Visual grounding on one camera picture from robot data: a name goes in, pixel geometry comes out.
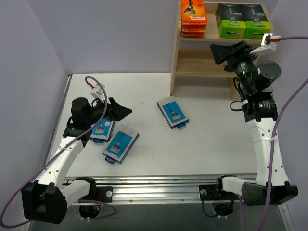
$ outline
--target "orange box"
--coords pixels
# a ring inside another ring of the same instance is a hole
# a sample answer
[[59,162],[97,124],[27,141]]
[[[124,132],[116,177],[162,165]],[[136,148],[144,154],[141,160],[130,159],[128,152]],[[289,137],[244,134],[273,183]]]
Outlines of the orange box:
[[181,32],[181,36],[187,36],[187,37],[203,37],[204,32]]
[[183,32],[205,32],[205,26],[182,25]]
[[182,25],[207,25],[203,0],[181,0]]

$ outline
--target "black bracket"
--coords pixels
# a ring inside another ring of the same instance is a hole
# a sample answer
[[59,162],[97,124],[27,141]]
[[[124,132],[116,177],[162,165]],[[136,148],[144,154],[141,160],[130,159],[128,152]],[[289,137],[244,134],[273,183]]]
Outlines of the black bracket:
[[215,184],[205,184],[199,185],[199,196],[200,200],[203,197],[203,191],[206,190],[204,194],[204,201],[222,201],[222,200],[239,200],[240,198],[230,192],[218,191]]
[[110,187],[110,186],[98,187],[97,190],[102,195],[102,202],[106,202],[106,203],[112,202],[113,187]]

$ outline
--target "screw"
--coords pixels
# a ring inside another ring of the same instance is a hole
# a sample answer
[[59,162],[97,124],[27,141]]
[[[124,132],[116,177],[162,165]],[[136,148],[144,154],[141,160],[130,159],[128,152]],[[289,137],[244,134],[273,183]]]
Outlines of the screw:
[[113,194],[112,191],[107,191],[106,192],[106,197],[110,198],[110,197],[112,197],[112,194]]
[[202,189],[202,190],[200,190],[200,194],[201,195],[203,195],[204,194],[204,196],[207,194],[207,192],[206,192],[206,190],[205,189]]

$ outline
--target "red connector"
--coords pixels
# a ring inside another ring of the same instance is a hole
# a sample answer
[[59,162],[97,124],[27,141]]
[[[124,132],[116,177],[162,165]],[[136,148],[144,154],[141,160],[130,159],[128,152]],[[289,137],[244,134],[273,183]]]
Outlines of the red connector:
[[280,39],[271,39],[271,42],[280,42]]
[[92,84],[88,83],[88,85],[89,85],[92,89],[94,88],[94,86],[93,86]]

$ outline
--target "wooden shelf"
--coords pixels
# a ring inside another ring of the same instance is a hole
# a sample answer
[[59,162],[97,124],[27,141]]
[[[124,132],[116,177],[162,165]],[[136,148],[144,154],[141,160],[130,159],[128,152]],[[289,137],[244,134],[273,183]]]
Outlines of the wooden shelf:
[[234,73],[224,71],[223,66],[224,64],[215,64],[211,51],[180,49],[178,53],[176,75],[235,77]]
[[[177,23],[175,26],[174,44],[173,44],[173,57],[171,68],[171,81],[170,81],[170,95],[173,95],[174,83],[176,76],[200,76],[200,77],[224,77],[228,79],[230,87],[231,99],[235,100],[238,93],[236,92],[233,81],[231,78],[235,77],[235,73],[225,72],[223,66],[225,64],[216,65],[212,52],[210,50],[184,50],[180,49],[180,41],[198,41],[198,42],[211,42],[211,43],[237,43],[245,40],[252,47],[258,47],[261,44],[260,39],[232,39],[232,38],[219,38],[218,28],[216,23],[215,13],[217,11],[219,2],[205,2],[207,14],[207,26],[205,35],[202,38],[188,38],[182,37],[181,32],[181,5],[178,3]],[[274,26],[270,15],[264,5],[261,5],[263,11],[269,21],[271,30]]]

